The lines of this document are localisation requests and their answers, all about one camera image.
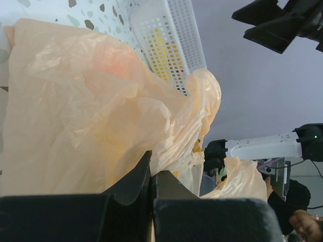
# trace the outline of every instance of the black shirt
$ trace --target black shirt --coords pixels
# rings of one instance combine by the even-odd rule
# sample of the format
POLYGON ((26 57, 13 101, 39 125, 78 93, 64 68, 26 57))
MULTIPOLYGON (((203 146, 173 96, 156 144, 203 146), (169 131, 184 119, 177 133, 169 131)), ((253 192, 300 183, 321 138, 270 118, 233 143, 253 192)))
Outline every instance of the black shirt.
POLYGON ((310 198, 311 193, 308 188, 295 180, 290 180, 286 202, 284 202, 275 192, 270 195, 268 204, 275 211, 284 235, 288 235, 294 230, 289 222, 289 218, 296 210, 306 210, 310 198))

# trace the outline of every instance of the white plastic basket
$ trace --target white plastic basket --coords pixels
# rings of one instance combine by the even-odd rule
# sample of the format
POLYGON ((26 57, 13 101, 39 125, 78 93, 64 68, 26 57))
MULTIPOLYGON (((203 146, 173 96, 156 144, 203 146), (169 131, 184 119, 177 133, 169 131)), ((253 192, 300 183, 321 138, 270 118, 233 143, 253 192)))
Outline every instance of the white plastic basket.
POLYGON ((188 95, 184 79, 206 68, 191 1, 148 0, 130 23, 152 71, 188 95))

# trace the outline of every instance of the perforated basket side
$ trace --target perforated basket side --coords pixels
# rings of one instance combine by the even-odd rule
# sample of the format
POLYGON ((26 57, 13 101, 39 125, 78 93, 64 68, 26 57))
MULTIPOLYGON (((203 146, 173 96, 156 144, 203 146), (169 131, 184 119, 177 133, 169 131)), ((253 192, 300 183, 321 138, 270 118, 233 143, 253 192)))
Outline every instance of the perforated basket side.
POLYGON ((152 71, 187 95, 189 69, 166 0, 141 5, 130 22, 152 71))
POLYGON ((206 68, 191 0, 168 0, 168 5, 190 73, 206 68))

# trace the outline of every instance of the person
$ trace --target person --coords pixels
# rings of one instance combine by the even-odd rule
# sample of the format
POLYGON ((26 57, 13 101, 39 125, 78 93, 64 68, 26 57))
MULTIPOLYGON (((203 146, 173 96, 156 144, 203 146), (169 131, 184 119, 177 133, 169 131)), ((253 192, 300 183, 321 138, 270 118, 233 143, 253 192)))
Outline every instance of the person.
POLYGON ((284 202, 273 191, 270 176, 264 180, 268 204, 276 213, 282 233, 288 235, 295 230, 298 236, 306 242, 323 242, 323 217, 307 212, 311 198, 308 188, 296 180, 290 180, 284 202))

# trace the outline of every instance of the plastic bag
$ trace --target plastic bag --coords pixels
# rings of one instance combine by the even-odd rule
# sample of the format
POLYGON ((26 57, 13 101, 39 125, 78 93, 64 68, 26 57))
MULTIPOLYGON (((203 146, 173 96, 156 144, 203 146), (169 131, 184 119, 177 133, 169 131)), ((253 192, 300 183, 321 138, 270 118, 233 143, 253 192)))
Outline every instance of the plastic bag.
POLYGON ((185 178, 198 174, 194 166, 203 159, 195 159, 192 148, 208 132, 221 99, 208 70, 186 79, 190 96, 184 96, 106 34, 21 19, 14 43, 3 196, 100 193, 146 150, 153 151, 152 175, 165 169, 185 178))
POLYGON ((267 202, 266 184, 257 162, 225 158, 227 179, 201 198, 257 198, 267 202))

